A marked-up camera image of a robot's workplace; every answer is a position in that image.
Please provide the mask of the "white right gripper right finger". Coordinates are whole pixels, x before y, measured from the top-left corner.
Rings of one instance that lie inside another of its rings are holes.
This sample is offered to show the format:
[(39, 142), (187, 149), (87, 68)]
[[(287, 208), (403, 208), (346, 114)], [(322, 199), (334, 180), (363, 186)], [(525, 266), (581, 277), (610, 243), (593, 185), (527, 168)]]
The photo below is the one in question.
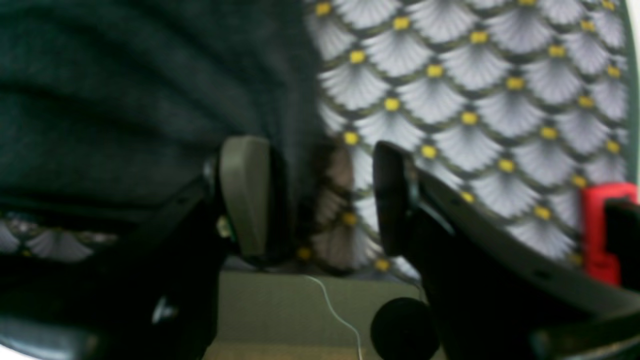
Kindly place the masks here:
[(374, 146), (382, 246), (418, 271), (450, 360), (637, 360), (639, 294), (494, 225), (411, 153)]

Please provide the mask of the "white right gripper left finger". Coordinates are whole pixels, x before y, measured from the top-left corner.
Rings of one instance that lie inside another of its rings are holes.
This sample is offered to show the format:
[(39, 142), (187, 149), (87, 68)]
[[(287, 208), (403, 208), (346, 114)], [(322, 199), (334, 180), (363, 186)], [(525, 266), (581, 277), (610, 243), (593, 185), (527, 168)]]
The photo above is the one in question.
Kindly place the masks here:
[(274, 155), (265, 137), (232, 136), (201, 173), (150, 221), (150, 261), (222, 265), (233, 254), (267, 252), (274, 199)]

